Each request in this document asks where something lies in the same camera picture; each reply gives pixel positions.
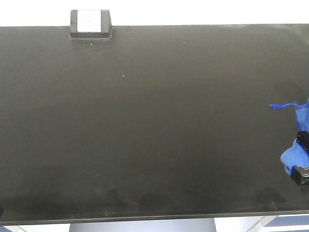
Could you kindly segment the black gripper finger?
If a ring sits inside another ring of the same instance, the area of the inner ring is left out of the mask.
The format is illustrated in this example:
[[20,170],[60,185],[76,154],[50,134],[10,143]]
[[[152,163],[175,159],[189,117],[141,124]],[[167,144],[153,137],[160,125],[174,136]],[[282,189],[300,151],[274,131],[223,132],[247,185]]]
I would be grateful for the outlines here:
[[296,141],[306,152],[309,151],[309,133],[307,131],[299,131]]
[[309,168],[294,165],[291,170],[291,179],[299,186],[309,185]]

